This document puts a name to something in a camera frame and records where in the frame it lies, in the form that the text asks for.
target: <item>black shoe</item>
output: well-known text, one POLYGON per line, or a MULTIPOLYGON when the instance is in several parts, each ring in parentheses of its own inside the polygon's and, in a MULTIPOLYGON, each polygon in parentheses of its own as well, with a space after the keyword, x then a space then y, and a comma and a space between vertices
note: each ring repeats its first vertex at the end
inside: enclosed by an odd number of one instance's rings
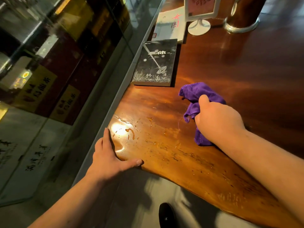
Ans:
POLYGON ((175 214, 169 203, 162 203, 158 211, 161 228, 177 228, 175 214))

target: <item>black book cover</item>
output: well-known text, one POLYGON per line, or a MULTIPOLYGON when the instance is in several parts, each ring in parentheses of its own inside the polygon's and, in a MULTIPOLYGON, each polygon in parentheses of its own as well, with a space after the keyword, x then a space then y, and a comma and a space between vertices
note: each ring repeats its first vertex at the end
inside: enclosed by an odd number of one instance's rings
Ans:
POLYGON ((177 39, 144 42, 132 83, 170 86, 176 47, 177 39))

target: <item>hand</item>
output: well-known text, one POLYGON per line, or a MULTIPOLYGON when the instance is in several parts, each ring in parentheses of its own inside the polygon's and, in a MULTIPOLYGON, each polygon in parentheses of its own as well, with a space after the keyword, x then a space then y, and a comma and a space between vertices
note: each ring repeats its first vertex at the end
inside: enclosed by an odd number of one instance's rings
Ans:
POLYGON ((93 178, 101 184, 110 180, 119 172, 142 164, 141 159, 120 161, 112 149, 109 135, 110 131, 108 128, 105 128, 103 138, 100 138, 95 144, 93 163, 86 173, 86 176, 93 178))
POLYGON ((196 115, 195 123, 200 132, 215 145, 245 131, 241 115, 232 107, 209 102, 206 95, 200 96, 199 104, 200 113, 196 115))

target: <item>book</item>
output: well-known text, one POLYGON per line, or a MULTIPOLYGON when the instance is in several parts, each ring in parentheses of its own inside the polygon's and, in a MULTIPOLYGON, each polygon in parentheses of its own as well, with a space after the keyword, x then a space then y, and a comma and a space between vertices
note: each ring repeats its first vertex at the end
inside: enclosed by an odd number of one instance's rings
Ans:
POLYGON ((134 85, 170 86, 177 39, 144 42, 132 78, 134 85))
POLYGON ((175 39, 182 44, 186 29, 185 7, 161 12, 158 15, 152 41, 175 39))

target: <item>wood grain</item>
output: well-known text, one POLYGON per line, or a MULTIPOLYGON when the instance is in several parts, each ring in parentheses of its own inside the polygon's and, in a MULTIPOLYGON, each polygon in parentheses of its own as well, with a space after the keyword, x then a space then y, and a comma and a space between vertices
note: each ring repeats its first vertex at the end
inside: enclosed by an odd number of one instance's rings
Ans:
POLYGON ((143 170, 250 222, 302 227, 223 152, 196 145, 195 123, 183 119, 189 101, 178 96, 183 85, 205 82, 253 133, 303 157, 304 19, 295 12, 284 23, 280 15, 261 14, 260 19, 257 29, 245 34, 212 28, 202 36, 188 35, 175 86, 130 85, 109 128, 120 159, 141 158, 143 170))

